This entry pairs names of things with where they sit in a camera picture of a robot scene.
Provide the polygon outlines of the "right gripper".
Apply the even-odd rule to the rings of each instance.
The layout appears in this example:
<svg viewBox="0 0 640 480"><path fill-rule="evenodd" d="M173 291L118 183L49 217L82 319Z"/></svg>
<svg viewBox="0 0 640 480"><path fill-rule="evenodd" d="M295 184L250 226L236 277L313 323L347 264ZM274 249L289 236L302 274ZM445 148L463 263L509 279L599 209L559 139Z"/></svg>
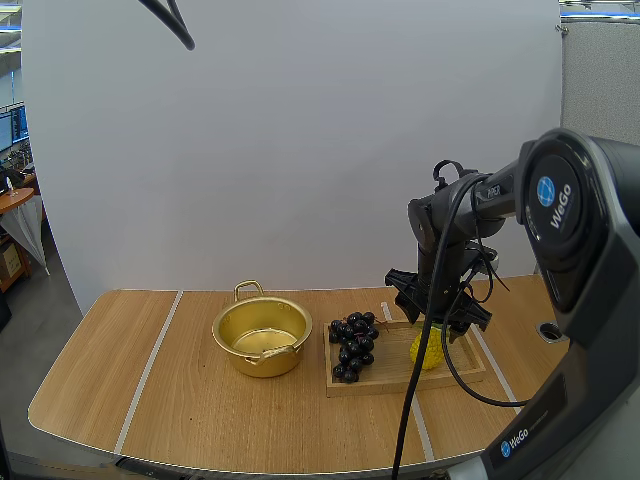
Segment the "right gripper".
<svg viewBox="0 0 640 480"><path fill-rule="evenodd" d="M449 344L464 336L472 325L484 332L492 318L488 310L464 292L464 284L460 282L445 285L432 295L432 299L429 299L431 285L419 281L417 273L391 269L385 275L385 285L397 290L394 303L411 325L427 313L429 306L432 306L435 321L441 321L451 309L447 322Z"/></svg>

